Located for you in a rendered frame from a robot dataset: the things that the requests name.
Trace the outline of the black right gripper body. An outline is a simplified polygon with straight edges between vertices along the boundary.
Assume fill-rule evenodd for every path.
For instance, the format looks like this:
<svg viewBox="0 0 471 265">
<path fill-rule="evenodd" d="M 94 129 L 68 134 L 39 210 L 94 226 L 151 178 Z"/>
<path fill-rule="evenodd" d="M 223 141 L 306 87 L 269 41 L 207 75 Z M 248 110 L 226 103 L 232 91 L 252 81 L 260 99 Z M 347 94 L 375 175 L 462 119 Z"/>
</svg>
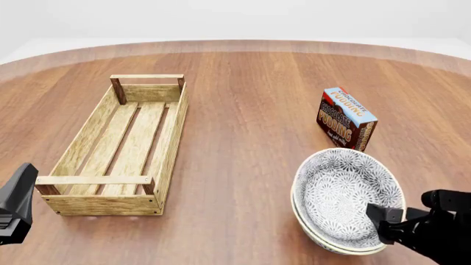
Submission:
<svg viewBox="0 0 471 265">
<path fill-rule="evenodd" d="M 440 218 L 424 216 L 389 225 L 389 236 L 421 255 L 437 255 L 444 238 L 443 224 Z"/>
</svg>

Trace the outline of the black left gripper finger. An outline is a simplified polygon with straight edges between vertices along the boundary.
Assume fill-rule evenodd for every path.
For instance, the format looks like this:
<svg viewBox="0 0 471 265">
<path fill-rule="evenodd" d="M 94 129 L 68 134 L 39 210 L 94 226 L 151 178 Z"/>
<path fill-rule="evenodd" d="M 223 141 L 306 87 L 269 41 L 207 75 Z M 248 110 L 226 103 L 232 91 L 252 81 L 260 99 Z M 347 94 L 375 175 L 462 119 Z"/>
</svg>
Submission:
<svg viewBox="0 0 471 265">
<path fill-rule="evenodd" d="M 32 221 L 32 195 L 38 170 L 31 163 L 23 163 L 0 188 L 0 214 L 14 219 Z"/>
</svg>

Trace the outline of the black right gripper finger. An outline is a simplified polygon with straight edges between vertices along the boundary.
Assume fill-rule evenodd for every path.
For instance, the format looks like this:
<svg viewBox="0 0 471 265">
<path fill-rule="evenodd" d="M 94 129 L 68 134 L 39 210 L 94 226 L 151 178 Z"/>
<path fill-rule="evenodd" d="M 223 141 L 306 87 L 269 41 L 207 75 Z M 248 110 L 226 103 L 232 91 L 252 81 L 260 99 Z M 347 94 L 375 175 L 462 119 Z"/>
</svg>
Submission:
<svg viewBox="0 0 471 265">
<path fill-rule="evenodd" d="M 387 227 L 403 221 L 403 209 L 382 207 L 369 203 L 366 207 L 366 215 L 375 226 L 380 242 L 383 244 L 394 244 L 394 240 L 389 235 Z"/>
<path fill-rule="evenodd" d="M 430 219 L 430 211 L 424 211 L 422 209 L 407 207 L 407 210 L 406 210 L 407 221 L 418 220 L 419 222 L 424 222 L 429 219 Z"/>
</svg>

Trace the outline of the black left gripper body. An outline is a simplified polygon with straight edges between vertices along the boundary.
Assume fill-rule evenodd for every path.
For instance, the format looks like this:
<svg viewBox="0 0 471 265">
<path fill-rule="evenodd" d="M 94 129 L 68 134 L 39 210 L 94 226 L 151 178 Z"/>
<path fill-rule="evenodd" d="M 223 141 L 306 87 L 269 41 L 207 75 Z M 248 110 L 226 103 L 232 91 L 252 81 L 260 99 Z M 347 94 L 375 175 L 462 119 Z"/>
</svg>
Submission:
<svg viewBox="0 0 471 265">
<path fill-rule="evenodd" d="M 31 228 L 31 224 L 12 214 L 0 214 L 0 246 L 22 244 Z"/>
</svg>

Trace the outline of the patterned grey white bowl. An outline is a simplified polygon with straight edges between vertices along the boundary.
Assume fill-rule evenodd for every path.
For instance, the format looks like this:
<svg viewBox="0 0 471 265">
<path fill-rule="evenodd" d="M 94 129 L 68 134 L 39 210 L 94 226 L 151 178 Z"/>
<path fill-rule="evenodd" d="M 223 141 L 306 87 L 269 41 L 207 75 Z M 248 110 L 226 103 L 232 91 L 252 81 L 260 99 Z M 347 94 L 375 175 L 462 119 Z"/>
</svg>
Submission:
<svg viewBox="0 0 471 265">
<path fill-rule="evenodd" d="M 327 250 L 327 251 L 331 251 L 332 253 L 337 253 L 339 255 L 372 255 L 372 254 L 375 254 L 375 253 L 379 253 L 381 251 L 384 251 L 386 249 L 386 245 L 383 244 L 381 247 L 379 247 L 378 249 L 375 249 L 375 250 L 371 250 L 371 251 L 350 251 L 350 250 L 346 250 L 346 249 L 342 249 L 342 248 L 338 248 L 338 247 L 334 247 L 332 244 L 322 240 L 321 238 L 319 238 L 318 236 L 316 236 L 315 233 L 313 233 L 308 227 L 307 225 L 304 223 L 304 221 L 302 220 L 298 210 L 297 210 L 297 207 L 294 203 L 294 195 L 293 195 L 293 189 L 290 190 L 290 201 L 291 201 L 291 208 L 294 212 L 294 215 L 296 216 L 297 218 L 297 221 L 299 222 L 300 224 L 300 227 L 302 228 L 302 231 L 308 236 L 308 238 L 310 238 L 313 242 L 315 242 L 318 246 L 320 246 L 321 248 Z"/>
<path fill-rule="evenodd" d="M 394 175 L 378 160 L 353 149 L 312 154 L 298 168 L 294 203 L 307 227 L 334 247 L 371 251 L 383 245 L 366 215 L 369 203 L 406 207 Z"/>
</svg>

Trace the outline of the wooden slat tray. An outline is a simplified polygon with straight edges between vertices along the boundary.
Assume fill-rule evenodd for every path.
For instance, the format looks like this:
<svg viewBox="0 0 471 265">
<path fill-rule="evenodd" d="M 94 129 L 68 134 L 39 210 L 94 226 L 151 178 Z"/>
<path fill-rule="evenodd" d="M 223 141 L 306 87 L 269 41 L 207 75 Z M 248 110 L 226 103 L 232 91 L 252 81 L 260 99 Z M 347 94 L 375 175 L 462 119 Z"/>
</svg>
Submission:
<svg viewBox="0 0 471 265">
<path fill-rule="evenodd" d="M 52 171 L 36 180 L 61 216 L 159 216 L 180 144 L 188 94 L 173 84 L 111 85 Z"/>
</svg>

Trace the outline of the chocolate pudding box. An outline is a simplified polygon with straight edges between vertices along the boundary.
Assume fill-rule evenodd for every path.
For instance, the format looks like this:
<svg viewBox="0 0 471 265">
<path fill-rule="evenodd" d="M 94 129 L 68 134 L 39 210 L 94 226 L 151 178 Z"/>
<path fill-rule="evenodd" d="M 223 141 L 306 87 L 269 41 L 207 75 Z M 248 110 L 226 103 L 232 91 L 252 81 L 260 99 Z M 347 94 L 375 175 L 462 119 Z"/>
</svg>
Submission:
<svg viewBox="0 0 471 265">
<path fill-rule="evenodd" d="M 337 147 L 364 152 L 378 119 L 343 88 L 322 94 L 316 121 Z"/>
</svg>

